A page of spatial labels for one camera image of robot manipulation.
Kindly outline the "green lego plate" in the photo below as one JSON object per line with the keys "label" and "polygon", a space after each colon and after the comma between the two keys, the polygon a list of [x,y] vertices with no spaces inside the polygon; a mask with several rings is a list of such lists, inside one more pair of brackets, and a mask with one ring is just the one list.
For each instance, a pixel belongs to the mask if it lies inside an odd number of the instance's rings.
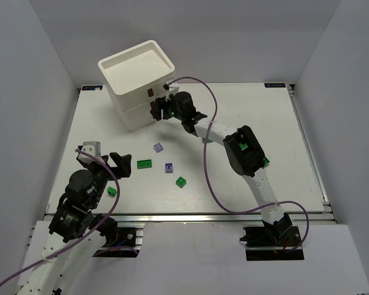
{"label": "green lego plate", "polygon": [[145,169],[145,168],[152,168],[152,167],[153,167],[153,162],[151,159],[137,160],[138,169]]}

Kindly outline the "purple upside-down lego brick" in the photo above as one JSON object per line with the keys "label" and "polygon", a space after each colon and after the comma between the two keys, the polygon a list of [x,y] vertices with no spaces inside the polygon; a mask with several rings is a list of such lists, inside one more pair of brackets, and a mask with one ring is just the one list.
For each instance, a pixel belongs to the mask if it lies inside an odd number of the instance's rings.
{"label": "purple upside-down lego brick", "polygon": [[173,163],[165,163],[165,172],[172,173],[173,172]]}

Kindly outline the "green square lego brick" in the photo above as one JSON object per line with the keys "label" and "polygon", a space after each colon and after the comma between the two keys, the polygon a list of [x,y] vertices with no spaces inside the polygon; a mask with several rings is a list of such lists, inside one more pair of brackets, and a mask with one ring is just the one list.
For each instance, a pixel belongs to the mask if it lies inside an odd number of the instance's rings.
{"label": "green square lego brick", "polygon": [[177,180],[176,180],[176,185],[180,188],[184,187],[187,183],[187,180],[184,179],[182,176],[180,176]]}

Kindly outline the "green sloped lego brick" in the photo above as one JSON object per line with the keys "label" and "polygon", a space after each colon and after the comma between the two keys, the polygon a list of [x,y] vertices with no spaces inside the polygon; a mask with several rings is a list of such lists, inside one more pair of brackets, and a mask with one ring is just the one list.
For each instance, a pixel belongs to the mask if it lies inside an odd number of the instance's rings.
{"label": "green sloped lego brick", "polygon": [[212,143],[212,142],[213,142],[212,140],[202,137],[202,143]]}

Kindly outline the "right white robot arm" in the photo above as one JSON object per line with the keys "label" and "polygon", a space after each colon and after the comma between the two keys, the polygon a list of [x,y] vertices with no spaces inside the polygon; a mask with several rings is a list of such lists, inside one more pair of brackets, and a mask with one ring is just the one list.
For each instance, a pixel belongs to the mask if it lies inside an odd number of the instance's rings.
{"label": "right white robot arm", "polygon": [[249,126],[231,128],[207,119],[205,114],[196,110],[188,92],[156,98],[151,103],[150,113],[157,121],[176,118],[186,132],[222,145],[231,168],[248,184],[259,206],[264,227],[276,240],[289,231],[291,219],[278,204],[266,174],[265,153]]}

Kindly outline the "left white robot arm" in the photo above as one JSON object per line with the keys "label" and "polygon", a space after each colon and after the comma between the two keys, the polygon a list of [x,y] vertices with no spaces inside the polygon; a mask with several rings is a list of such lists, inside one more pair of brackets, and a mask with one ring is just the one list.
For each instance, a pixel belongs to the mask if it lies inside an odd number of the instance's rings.
{"label": "left white robot arm", "polygon": [[94,215],[93,210],[108,182],[131,175],[132,156],[97,156],[80,148],[77,153],[83,168],[69,177],[49,224],[41,261],[31,268],[19,294],[65,294],[99,248],[117,239],[117,221],[109,213]]}

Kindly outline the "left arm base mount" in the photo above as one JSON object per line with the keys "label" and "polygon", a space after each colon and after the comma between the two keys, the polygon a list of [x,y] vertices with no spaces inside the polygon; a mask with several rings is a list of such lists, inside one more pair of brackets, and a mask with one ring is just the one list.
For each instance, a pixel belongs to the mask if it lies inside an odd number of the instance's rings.
{"label": "left arm base mount", "polygon": [[139,255],[140,228],[120,225],[115,219],[108,217],[95,231],[105,239],[105,244],[94,254],[94,257],[136,258]]}

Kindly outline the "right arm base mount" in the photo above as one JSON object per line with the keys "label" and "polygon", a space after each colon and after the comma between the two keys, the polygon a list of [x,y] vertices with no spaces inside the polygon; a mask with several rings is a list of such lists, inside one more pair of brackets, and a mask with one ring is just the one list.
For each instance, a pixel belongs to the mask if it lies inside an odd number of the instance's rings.
{"label": "right arm base mount", "polygon": [[247,261],[303,261],[300,232],[293,226],[280,240],[265,227],[244,227],[239,243],[245,247]]}

